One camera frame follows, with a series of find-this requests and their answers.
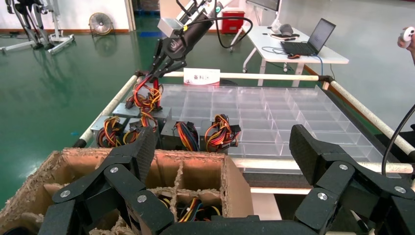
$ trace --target plastic compartment grid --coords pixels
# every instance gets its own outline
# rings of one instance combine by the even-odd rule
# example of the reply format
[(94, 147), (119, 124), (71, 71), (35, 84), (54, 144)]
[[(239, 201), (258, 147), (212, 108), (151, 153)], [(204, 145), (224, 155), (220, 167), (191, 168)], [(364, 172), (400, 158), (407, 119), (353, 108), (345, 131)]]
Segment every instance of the plastic compartment grid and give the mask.
[(229, 148), (234, 158), (292, 159), (288, 144), (294, 124), (304, 125), (318, 140), (341, 145), (357, 161), (380, 162), (382, 158), (317, 86), (286, 89), (164, 85), (164, 90), (161, 105), (172, 108), (173, 118), (192, 121), (198, 128), (202, 120), (214, 120), (216, 114), (223, 113), (233, 124), (239, 123), (240, 146)]

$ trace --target laptop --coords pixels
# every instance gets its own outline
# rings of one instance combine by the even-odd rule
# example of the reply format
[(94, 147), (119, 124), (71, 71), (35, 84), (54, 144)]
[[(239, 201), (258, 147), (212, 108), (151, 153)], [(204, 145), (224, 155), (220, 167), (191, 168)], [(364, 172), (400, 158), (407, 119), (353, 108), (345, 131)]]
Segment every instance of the laptop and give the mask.
[(308, 39), (308, 42), (295, 43), (282, 41), (284, 52), (294, 55), (318, 55), (325, 42), (336, 26), (325, 19), (321, 19)]

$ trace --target red container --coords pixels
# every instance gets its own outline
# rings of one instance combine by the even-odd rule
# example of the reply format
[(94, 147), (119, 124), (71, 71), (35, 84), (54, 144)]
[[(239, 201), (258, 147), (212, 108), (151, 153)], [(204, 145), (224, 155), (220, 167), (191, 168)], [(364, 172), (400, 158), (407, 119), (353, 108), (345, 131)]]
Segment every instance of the red container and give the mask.
[[(239, 16), (244, 17), (245, 12), (243, 11), (226, 11), (223, 13), (223, 16)], [(234, 19), (225, 19), (222, 20), (222, 34), (227, 33), (237, 33), (238, 30), (244, 24), (244, 20), (234, 20)]]

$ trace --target green floor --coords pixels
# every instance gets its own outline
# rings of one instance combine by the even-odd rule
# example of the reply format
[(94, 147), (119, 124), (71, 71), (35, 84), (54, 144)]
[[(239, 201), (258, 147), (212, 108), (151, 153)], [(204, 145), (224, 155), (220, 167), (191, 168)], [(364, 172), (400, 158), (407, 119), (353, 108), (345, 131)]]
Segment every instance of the green floor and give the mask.
[[(51, 151), (71, 146), (135, 70), (148, 68), (157, 38), (139, 34), (156, 31), (157, 21), (154, 17), (139, 18), (138, 32), (131, 34), (94, 40), (90, 35), (76, 35), (75, 44), (54, 56), (29, 48), (0, 55), (0, 203), (14, 195)], [(230, 43), (232, 36), (224, 38)], [(21, 42), (24, 40), (0, 39), (0, 47)], [(188, 67), (241, 72), (252, 49), (249, 39), (245, 39), (229, 53), (220, 47), (215, 34), (207, 35), (188, 55), (187, 63)], [(249, 72), (259, 72), (260, 60), (258, 54), (252, 58)], [(269, 64), (266, 72), (283, 73)], [(182, 80), (163, 78), (161, 82)], [(236, 82), (243, 86), (257, 84), (255, 80)]]

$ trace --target label sign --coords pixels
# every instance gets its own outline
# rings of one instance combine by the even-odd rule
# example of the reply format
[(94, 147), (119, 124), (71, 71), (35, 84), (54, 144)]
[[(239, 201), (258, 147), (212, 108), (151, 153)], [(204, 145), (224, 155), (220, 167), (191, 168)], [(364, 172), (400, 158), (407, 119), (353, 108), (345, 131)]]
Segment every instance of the label sign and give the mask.
[(184, 68), (183, 72), (187, 85), (214, 85), (220, 81), (220, 70)]

